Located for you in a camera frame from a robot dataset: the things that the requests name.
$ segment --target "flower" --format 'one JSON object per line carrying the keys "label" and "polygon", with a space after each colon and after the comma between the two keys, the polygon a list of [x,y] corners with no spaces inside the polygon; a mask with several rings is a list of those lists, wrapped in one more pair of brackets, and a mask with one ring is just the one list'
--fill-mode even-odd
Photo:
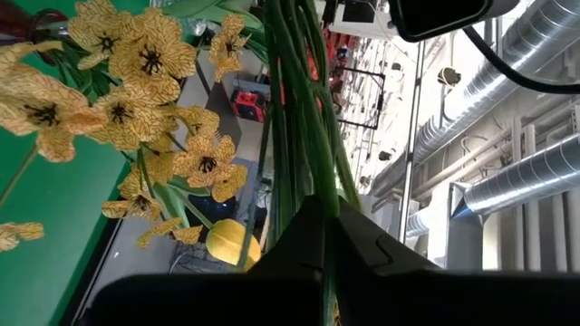
{"label": "flower", "polygon": [[193,245],[199,240],[199,234],[203,229],[203,225],[192,226],[187,228],[180,228],[171,231],[173,236],[184,244]]}
{"label": "flower", "polygon": [[93,105],[109,117],[109,122],[89,136],[100,143],[110,142],[118,150],[134,150],[142,141],[155,141],[166,127],[165,116],[156,104],[144,90],[114,88]]}
{"label": "flower", "polygon": [[[151,185],[166,185],[173,178],[173,152],[152,152],[148,149],[143,151],[145,168],[150,178]],[[130,198],[141,190],[141,185],[145,185],[145,179],[141,174],[140,165],[131,163],[130,172],[123,179],[118,189],[123,198]]]}
{"label": "flower", "polygon": [[139,190],[127,200],[107,201],[102,203],[102,214],[108,218],[124,218],[140,216],[150,221],[156,221],[161,214],[157,200]]}
{"label": "flower", "polygon": [[194,105],[190,108],[175,107],[168,114],[188,124],[194,135],[213,137],[218,131],[219,116],[217,113]]}
{"label": "flower", "polygon": [[26,65],[13,66],[10,82],[0,84],[0,126],[17,136],[38,131],[38,152],[49,161],[72,160],[74,135],[106,121],[80,92]]}
{"label": "flower", "polygon": [[217,147],[213,139],[205,136],[194,136],[188,139],[188,151],[176,154],[173,161],[173,173],[188,177],[190,187],[211,186],[216,179],[223,179],[223,168],[236,155],[232,138],[224,136]]}
{"label": "flower", "polygon": [[137,239],[137,246],[141,249],[145,249],[149,246],[149,242],[154,235],[166,235],[171,232],[171,230],[177,228],[181,223],[181,217],[174,217],[170,220],[161,222],[153,226],[149,231],[145,232],[142,236]]}
{"label": "flower", "polygon": [[237,190],[246,183],[247,168],[232,164],[225,169],[229,173],[220,174],[211,189],[211,196],[218,203],[223,203],[236,194]]}
{"label": "flower", "polygon": [[[45,52],[48,50],[62,50],[63,43],[60,41],[49,41],[38,44],[32,43],[16,43],[14,45],[0,46],[0,77],[5,77],[15,66],[21,58],[34,51]],[[22,69],[25,66],[19,63],[18,66]]]}
{"label": "flower", "polygon": [[221,82],[224,73],[242,69],[239,55],[247,37],[239,37],[244,29],[244,19],[239,14],[228,14],[222,23],[222,32],[211,40],[209,61],[216,65],[216,82]]}
{"label": "flower", "polygon": [[77,3],[76,11],[79,15],[68,23],[69,35],[90,53],[79,61],[81,70],[94,67],[114,54],[121,44],[139,37],[131,14],[117,14],[108,0]]}
{"label": "flower", "polygon": [[4,223],[0,225],[0,253],[16,248],[23,240],[36,240],[44,236],[44,228],[40,223]]}
{"label": "flower", "polygon": [[[238,221],[231,218],[217,221],[209,230],[206,238],[206,247],[208,252],[217,259],[230,264],[237,264],[242,252],[242,244],[246,228],[239,224]],[[262,255],[260,244],[252,236],[250,246],[247,249],[247,261],[244,266],[245,270],[252,267]]]}
{"label": "flower", "polygon": [[143,36],[120,46],[111,57],[109,70],[113,76],[123,80],[167,78],[167,75],[184,78],[195,72],[196,49],[181,41],[181,24],[177,19],[151,7],[135,19]]}

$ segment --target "black vase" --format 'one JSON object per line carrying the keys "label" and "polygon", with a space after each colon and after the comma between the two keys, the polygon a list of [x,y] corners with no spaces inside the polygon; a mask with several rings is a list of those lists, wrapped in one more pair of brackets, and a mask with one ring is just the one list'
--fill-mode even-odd
{"label": "black vase", "polygon": [[[209,222],[216,223],[219,220],[226,218],[235,218],[237,201],[236,197],[231,197],[223,203],[218,203],[214,200],[212,196],[207,197],[197,197],[189,195],[189,201],[193,206],[195,206],[201,214],[208,218]],[[188,210],[186,210],[188,216],[189,225],[197,226],[201,225],[198,218]],[[209,230],[204,227],[199,235],[199,242],[205,243],[206,237],[208,237]]]}

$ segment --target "dark stamen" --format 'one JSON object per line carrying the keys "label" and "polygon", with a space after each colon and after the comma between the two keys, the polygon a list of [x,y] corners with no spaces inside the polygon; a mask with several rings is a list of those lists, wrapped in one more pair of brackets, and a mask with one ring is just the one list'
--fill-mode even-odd
{"label": "dark stamen", "polygon": [[144,212],[150,208],[150,201],[146,197],[138,196],[135,199],[135,206]]}
{"label": "dark stamen", "polygon": [[131,112],[124,107],[121,106],[120,103],[117,103],[112,110],[111,110],[111,120],[115,123],[123,124],[125,121],[123,119],[131,119],[133,116]]}
{"label": "dark stamen", "polygon": [[113,39],[110,36],[107,36],[105,32],[102,32],[102,36],[97,37],[99,37],[99,40],[101,41],[99,43],[96,43],[94,46],[100,46],[102,53],[104,53],[105,51],[109,51],[110,54],[112,54],[112,47],[115,45],[115,42],[121,39],[119,37]]}
{"label": "dark stamen", "polygon": [[41,125],[43,123],[48,123],[48,127],[58,126],[61,121],[58,119],[56,114],[56,104],[52,104],[49,107],[35,108],[29,105],[24,105],[25,110],[29,110],[28,119],[30,119],[34,124]]}
{"label": "dark stamen", "polygon": [[160,72],[161,66],[163,65],[163,63],[160,61],[161,53],[151,51],[147,47],[147,44],[145,44],[145,50],[139,53],[139,57],[145,58],[145,60],[147,60],[141,69],[149,76],[151,76],[154,72]]}
{"label": "dark stamen", "polygon": [[215,158],[203,157],[199,163],[199,171],[203,173],[209,173],[216,167],[217,164],[218,162]]}

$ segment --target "black object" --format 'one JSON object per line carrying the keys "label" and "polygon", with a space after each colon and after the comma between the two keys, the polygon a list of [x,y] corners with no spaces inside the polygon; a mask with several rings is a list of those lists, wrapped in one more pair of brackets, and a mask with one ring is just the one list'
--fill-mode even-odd
{"label": "black object", "polygon": [[307,197],[274,248],[248,273],[128,277],[101,290],[85,321],[320,325],[329,257],[345,326],[400,324],[410,318],[580,320],[578,277],[442,271],[347,203],[342,201],[334,218],[326,216],[316,197]]}
{"label": "black object", "polygon": [[381,150],[381,152],[379,153],[379,160],[381,162],[387,161],[387,160],[391,159],[391,157],[392,157],[392,154],[391,153],[387,153],[384,150]]}
{"label": "black object", "polygon": [[499,72],[503,73],[509,80],[517,85],[532,91],[539,91],[551,94],[580,94],[580,84],[551,84],[541,81],[534,81],[521,73],[512,69],[506,62],[491,50],[489,45],[479,36],[473,27],[463,29],[465,35],[473,42],[478,50],[488,59],[489,63]]}
{"label": "black object", "polygon": [[373,23],[374,8],[378,0],[346,0],[344,1],[343,22]]}
{"label": "black object", "polygon": [[389,0],[392,22],[407,42],[418,42],[503,15],[519,0]]}
{"label": "black object", "polygon": [[442,85],[455,86],[461,82],[461,74],[453,68],[445,67],[437,74],[437,82]]}

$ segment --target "flower stem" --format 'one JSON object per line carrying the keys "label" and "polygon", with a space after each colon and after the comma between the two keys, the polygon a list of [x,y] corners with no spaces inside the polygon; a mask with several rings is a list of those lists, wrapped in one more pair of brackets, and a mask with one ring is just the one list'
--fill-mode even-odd
{"label": "flower stem", "polygon": [[133,159],[132,157],[129,156],[129,154],[125,153],[124,151],[120,151],[120,153],[131,163],[133,163],[135,161],[135,159]]}
{"label": "flower stem", "polygon": [[179,149],[183,150],[184,152],[187,152],[188,150],[185,149],[181,144],[179,144],[178,140],[175,139],[175,137],[173,137],[173,135],[171,135],[170,132],[166,132],[165,136],[169,137],[169,139],[171,139],[171,141],[175,144],[175,146],[177,146]]}
{"label": "flower stem", "polygon": [[191,135],[191,136],[195,136],[195,135],[196,135],[196,132],[195,132],[195,131],[194,131],[194,130],[191,128],[191,125],[190,125],[190,124],[188,124],[188,122],[187,122],[185,119],[183,119],[183,118],[181,118],[181,117],[177,117],[177,118],[178,118],[178,119],[179,119],[181,122],[183,122],[183,124],[185,125],[185,128],[187,128],[187,129],[188,129],[189,135]]}
{"label": "flower stem", "polygon": [[36,147],[36,145],[34,145],[28,152],[28,155],[26,155],[26,158],[24,159],[24,162],[22,163],[18,171],[14,173],[14,175],[10,179],[10,182],[8,182],[8,186],[6,186],[6,188],[2,192],[2,195],[0,195],[0,207],[2,207],[6,199],[8,199],[10,193],[12,193],[12,190],[14,190],[14,188],[16,187],[16,183],[18,183],[18,180],[26,171],[26,168],[28,168],[28,166],[30,166],[30,164],[34,161],[36,153],[38,153],[38,148]]}
{"label": "flower stem", "polygon": [[147,184],[147,189],[151,194],[151,198],[155,199],[155,193],[153,192],[153,185],[151,184],[151,180],[149,179],[149,174],[147,173],[147,167],[145,165],[145,157],[143,156],[143,148],[139,148],[139,154],[137,155],[139,158],[139,165],[141,167],[141,173],[145,178],[145,184]]}
{"label": "flower stem", "polygon": [[177,197],[179,197],[179,200],[181,200],[183,205],[185,205],[185,207],[187,207],[188,210],[190,210],[191,213],[193,213],[193,215],[198,218],[202,225],[204,225],[209,230],[214,227],[213,223],[209,222],[208,218],[205,217],[193,204],[191,204],[189,199],[185,197],[181,191],[174,191],[174,193]]}

